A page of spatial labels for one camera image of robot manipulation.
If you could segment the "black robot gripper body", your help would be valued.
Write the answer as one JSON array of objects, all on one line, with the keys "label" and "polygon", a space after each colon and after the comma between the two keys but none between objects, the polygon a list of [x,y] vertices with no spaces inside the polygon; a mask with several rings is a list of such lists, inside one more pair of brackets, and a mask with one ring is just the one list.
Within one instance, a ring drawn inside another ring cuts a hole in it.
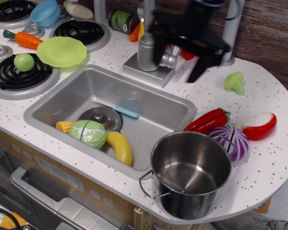
[{"label": "black robot gripper body", "polygon": [[183,14],[154,10],[149,32],[153,37],[167,36],[168,44],[179,46],[199,58],[210,57],[214,60],[213,66],[218,66],[230,47],[212,30],[210,19],[224,4],[224,0],[190,0]]}]

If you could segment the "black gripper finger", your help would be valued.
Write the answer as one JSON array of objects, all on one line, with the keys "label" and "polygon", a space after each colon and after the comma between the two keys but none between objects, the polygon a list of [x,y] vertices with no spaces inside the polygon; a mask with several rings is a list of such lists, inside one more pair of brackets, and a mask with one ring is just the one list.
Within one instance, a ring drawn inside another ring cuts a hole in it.
[{"label": "black gripper finger", "polygon": [[194,83],[206,71],[207,68],[212,67],[214,60],[210,57],[200,57],[193,68],[187,82]]},{"label": "black gripper finger", "polygon": [[164,35],[154,36],[154,54],[153,61],[155,64],[159,65],[165,49],[168,45],[168,37]]}]

